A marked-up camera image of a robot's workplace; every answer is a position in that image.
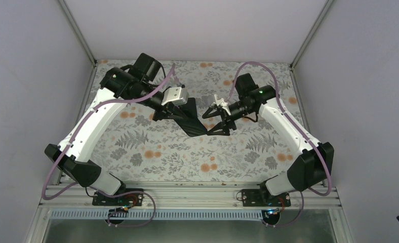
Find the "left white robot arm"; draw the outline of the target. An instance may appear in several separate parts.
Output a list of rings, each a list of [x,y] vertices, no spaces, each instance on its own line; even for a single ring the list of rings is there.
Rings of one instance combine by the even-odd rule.
[[[128,104],[152,108],[157,120],[189,118],[181,109],[188,102],[188,95],[176,76],[175,68],[173,63],[159,85],[151,82],[164,67],[145,53],[133,65],[108,70],[93,101],[74,128],[58,144],[49,144],[45,148],[45,155],[53,165],[42,188],[42,199],[54,199],[78,184],[99,191],[113,205],[121,204],[126,198],[124,182],[92,162],[91,154],[115,116]],[[47,196],[49,180],[56,169],[74,182],[55,195]]]

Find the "black phone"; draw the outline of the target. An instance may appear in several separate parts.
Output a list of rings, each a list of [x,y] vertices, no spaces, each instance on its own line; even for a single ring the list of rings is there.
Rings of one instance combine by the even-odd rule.
[[[175,122],[190,137],[197,137],[207,134],[207,129],[199,120],[195,98],[188,98],[187,103],[177,107],[183,113],[181,118],[176,118]]]

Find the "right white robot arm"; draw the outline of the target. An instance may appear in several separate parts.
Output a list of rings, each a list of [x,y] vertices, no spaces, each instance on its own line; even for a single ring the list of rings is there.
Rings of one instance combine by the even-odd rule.
[[[254,113],[271,124],[294,153],[295,160],[285,172],[260,183],[259,199],[263,205],[273,205],[282,193],[302,192],[330,178],[333,146],[309,134],[286,110],[272,86],[259,87],[251,75],[246,73],[236,79],[235,89],[239,98],[237,102],[228,104],[215,95],[214,102],[202,115],[203,118],[221,117],[221,122],[207,134],[228,136],[230,130],[236,129],[236,120]]]

